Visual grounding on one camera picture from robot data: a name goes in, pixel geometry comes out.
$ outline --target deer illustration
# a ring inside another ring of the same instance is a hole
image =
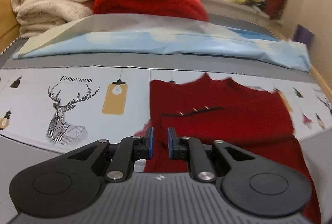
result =
[[[79,143],[87,138],[86,128],[84,126],[76,126],[66,122],[64,120],[64,115],[67,111],[75,108],[76,103],[92,98],[99,91],[99,88],[91,94],[91,89],[86,83],[86,86],[88,87],[86,95],[83,95],[83,97],[80,98],[80,92],[78,92],[75,99],[70,100],[68,104],[62,106],[60,104],[61,99],[59,98],[61,90],[56,95],[54,95],[53,92],[57,85],[55,85],[51,90],[50,87],[48,89],[49,97],[54,101],[53,107],[56,111],[51,122],[49,123],[46,137],[53,144],[60,143],[61,145],[67,145],[70,143]]]

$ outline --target folded red sweater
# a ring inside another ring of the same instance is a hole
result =
[[[95,0],[93,13],[137,13],[209,21],[200,0]]]
[[[206,111],[186,115],[193,109]],[[247,88],[231,78],[211,80],[207,74],[187,84],[155,80],[150,83],[150,113],[155,145],[145,172],[187,171],[186,162],[169,159],[168,127],[174,127],[179,136],[195,137],[207,144],[222,139],[303,173],[313,189],[304,215],[316,224],[321,222],[313,181],[277,92]]]

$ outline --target silver bolt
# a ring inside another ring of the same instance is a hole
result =
[[[123,177],[123,173],[118,170],[114,170],[114,171],[110,171],[109,173],[107,173],[107,177],[109,179],[119,180]]]
[[[213,179],[214,177],[215,177],[215,175],[209,171],[202,171],[198,174],[198,178],[205,180],[205,181],[209,181],[209,180]]]

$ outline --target blue cloud-patterned cloth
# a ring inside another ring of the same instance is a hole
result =
[[[204,23],[202,30],[197,21],[190,24],[190,20],[183,20],[186,23],[182,28],[168,26],[166,22],[163,27],[144,24],[144,28],[138,29],[89,32],[24,55],[14,54],[13,58],[85,52],[202,54],[248,58],[295,70],[310,70],[305,44],[278,41],[264,34],[209,23]]]

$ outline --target mattress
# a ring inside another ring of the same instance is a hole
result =
[[[271,32],[254,24],[221,16],[212,16],[212,21],[271,36]],[[4,115],[11,111],[10,125],[0,133],[0,163],[6,171],[0,184],[2,222],[15,215],[8,185],[17,172],[97,139],[118,143],[135,134],[149,121],[150,80],[185,83],[204,72],[212,79],[230,76],[257,90],[277,88],[284,93],[293,110],[295,136],[317,188],[323,222],[331,217],[332,167],[328,159],[332,117],[328,101],[309,73],[256,60],[192,54],[83,53],[13,60],[12,54],[23,44],[24,40],[18,39],[0,56],[0,112]],[[126,99],[121,108],[112,109],[107,95],[118,80],[127,85],[122,87]],[[88,92],[93,95],[90,99],[73,102]],[[56,131],[52,124],[57,111],[55,98],[62,105],[77,105],[66,111],[64,124],[69,132],[82,132],[84,139],[48,138]],[[311,122],[304,123],[303,116]],[[142,171],[143,167],[144,163],[139,162],[135,168]]]

